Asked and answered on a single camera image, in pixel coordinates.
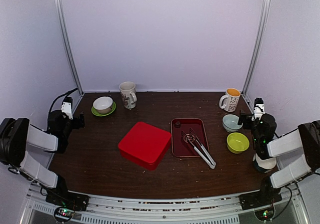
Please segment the metal serving tongs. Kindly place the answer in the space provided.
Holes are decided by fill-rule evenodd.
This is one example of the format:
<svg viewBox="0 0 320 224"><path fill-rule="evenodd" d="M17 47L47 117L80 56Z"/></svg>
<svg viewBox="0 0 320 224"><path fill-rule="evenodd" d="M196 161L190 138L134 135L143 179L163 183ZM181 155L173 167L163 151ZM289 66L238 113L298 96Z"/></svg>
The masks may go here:
<svg viewBox="0 0 320 224"><path fill-rule="evenodd" d="M216 162L192 128L189 129L188 134L184 131L181 131L181 138L185 143L189 144L198 153L198 155L206 162L206 164L211 169L214 170L216 168Z"/></svg>

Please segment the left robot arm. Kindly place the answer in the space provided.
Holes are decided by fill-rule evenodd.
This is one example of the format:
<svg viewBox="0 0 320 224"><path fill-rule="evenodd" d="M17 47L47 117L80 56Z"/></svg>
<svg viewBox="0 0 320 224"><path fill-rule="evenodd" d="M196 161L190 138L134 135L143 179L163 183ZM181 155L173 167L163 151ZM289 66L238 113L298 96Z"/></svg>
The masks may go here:
<svg viewBox="0 0 320 224"><path fill-rule="evenodd" d="M70 118L60 110L48 116L48 130L44 131L30 123L28 118L5 118L0 124L0 162L14 169L17 174L31 178L53 190L52 197L61 206L72 202L64 178L44 167L27 151L27 145L48 153L63 154L69 144L73 129L85 126L84 113Z"/></svg>

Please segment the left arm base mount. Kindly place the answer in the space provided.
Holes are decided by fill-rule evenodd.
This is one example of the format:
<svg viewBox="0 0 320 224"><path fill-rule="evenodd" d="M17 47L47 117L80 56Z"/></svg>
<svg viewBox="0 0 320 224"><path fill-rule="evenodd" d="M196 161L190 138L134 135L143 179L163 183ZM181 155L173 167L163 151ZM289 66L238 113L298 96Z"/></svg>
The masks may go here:
<svg viewBox="0 0 320 224"><path fill-rule="evenodd" d="M45 201L59 207L72 211L86 211L89 203L89 196L76 193L68 193L68 197L62 198L56 194L47 194Z"/></svg>

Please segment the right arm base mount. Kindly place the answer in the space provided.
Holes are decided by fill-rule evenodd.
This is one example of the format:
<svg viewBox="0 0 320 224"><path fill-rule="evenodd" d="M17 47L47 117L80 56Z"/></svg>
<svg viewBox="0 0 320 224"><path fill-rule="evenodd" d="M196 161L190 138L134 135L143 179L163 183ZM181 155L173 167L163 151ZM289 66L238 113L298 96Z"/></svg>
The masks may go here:
<svg viewBox="0 0 320 224"><path fill-rule="evenodd" d="M282 200L280 194L266 196L259 192L242 194L238 198L243 211L271 205L272 203L280 202Z"/></svg>

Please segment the red tin box base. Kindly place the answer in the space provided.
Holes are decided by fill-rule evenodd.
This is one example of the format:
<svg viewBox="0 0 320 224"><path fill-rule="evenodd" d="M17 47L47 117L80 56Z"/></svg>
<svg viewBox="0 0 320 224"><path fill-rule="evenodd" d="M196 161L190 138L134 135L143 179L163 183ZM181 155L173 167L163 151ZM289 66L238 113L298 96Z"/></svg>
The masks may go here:
<svg viewBox="0 0 320 224"><path fill-rule="evenodd" d="M133 147L119 148L120 154L125 159L149 170L155 170L163 160L166 152L169 149L169 144L149 147Z"/></svg>

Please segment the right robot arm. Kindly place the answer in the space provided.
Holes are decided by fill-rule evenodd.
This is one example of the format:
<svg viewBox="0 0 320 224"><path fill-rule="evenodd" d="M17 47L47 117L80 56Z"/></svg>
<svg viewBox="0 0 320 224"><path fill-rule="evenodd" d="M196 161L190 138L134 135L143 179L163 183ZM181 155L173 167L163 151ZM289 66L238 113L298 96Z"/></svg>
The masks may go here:
<svg viewBox="0 0 320 224"><path fill-rule="evenodd" d="M256 154L261 160L276 158L303 149L302 155L285 168L273 173L261 182L256 194L259 204L268 204L280 189L293 181L304 179L320 168L319 120L298 125L296 129L274 139L277 127L274 116L240 112L239 125L251 131Z"/></svg>

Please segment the red tin lid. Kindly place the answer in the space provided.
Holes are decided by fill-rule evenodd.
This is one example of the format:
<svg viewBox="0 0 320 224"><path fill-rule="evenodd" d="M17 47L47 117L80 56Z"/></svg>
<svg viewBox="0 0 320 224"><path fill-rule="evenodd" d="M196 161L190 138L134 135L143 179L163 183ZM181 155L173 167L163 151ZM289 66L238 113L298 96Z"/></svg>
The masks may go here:
<svg viewBox="0 0 320 224"><path fill-rule="evenodd" d="M145 122L137 122L118 144L119 148L137 148L169 144L171 133Z"/></svg>

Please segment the red chocolate tray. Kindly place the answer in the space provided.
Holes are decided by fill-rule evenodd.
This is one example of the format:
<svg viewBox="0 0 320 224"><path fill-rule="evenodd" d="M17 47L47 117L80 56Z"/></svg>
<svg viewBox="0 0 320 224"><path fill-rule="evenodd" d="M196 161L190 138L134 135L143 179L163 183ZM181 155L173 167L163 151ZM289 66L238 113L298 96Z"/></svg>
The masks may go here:
<svg viewBox="0 0 320 224"><path fill-rule="evenodd" d="M171 121L171 150L172 154L178 158L199 157L194 146L201 152L203 149L196 141L200 141L202 146L209 152L209 145L204 123L198 118L175 118Z"/></svg>

